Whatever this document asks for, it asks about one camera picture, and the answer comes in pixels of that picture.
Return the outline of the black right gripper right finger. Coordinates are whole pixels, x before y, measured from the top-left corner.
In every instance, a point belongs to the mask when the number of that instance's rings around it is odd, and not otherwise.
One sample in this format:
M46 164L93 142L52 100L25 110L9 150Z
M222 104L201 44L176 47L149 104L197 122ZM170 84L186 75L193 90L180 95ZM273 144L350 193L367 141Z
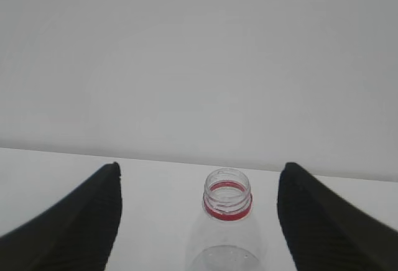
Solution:
M277 215L297 270L397 270L397 231L294 162L280 174Z

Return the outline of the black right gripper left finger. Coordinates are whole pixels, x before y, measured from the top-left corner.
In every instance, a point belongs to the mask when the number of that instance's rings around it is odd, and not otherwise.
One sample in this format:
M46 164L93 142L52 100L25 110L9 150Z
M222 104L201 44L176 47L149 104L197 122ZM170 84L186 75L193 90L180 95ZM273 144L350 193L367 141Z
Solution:
M1 236L1 270L104 270L122 210L121 169L113 162Z

